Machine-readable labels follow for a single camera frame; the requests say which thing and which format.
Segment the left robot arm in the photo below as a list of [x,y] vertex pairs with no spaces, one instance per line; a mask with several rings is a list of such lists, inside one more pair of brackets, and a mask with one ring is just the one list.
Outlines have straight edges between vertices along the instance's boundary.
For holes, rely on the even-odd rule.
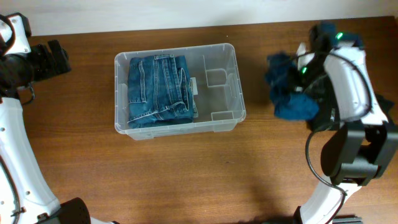
[[47,185],[25,131],[18,91],[71,70],[57,40],[1,56],[1,223],[99,223],[80,198],[60,203]]

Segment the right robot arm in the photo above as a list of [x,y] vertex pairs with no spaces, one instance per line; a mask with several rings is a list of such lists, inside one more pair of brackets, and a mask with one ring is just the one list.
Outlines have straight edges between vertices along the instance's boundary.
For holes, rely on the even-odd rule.
[[322,172],[312,196],[299,206],[294,223],[359,223],[338,218],[344,203],[380,178],[397,150],[397,126],[374,94],[363,40],[321,22],[310,30],[310,47],[295,56],[305,93],[328,106],[312,133],[332,130],[321,151]]

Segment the light blue jeans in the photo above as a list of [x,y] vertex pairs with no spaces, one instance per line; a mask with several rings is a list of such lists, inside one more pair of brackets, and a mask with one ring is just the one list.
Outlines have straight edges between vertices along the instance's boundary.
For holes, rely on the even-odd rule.
[[197,106],[196,106],[196,103],[195,103],[194,96],[196,96],[196,95],[193,95],[193,94],[192,94],[192,101],[193,101],[193,118],[196,119],[196,118],[198,118],[198,110],[197,110]]

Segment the dark blue jeans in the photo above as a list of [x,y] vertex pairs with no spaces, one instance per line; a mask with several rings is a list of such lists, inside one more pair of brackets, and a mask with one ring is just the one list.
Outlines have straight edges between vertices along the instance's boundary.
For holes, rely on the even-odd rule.
[[185,56],[132,58],[127,86],[127,124],[131,129],[193,122],[193,93]]

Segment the black garment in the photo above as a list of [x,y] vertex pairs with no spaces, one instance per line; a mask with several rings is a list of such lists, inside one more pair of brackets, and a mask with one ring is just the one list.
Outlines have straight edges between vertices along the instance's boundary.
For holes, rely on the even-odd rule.
[[306,87],[304,93],[311,97],[319,107],[315,117],[307,121],[310,130],[337,130],[339,128],[338,124],[322,129],[322,126],[340,119],[335,92],[329,76],[324,73],[314,79],[311,84]]

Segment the dark navy garment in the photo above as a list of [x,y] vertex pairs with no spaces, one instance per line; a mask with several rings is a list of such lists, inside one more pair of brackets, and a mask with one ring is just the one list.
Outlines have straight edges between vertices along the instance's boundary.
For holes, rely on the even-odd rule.
[[382,95],[375,94],[377,102],[382,110],[382,112],[389,117],[390,110],[394,107],[395,103],[391,100],[386,99]]

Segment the teal blue garment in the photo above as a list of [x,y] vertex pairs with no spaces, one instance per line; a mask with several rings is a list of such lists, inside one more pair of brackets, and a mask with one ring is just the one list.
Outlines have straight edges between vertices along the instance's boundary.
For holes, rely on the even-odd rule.
[[269,55],[267,63],[265,80],[270,87],[269,98],[274,105],[274,115],[290,121],[313,119],[319,106],[303,92],[302,77],[294,61],[281,52]]

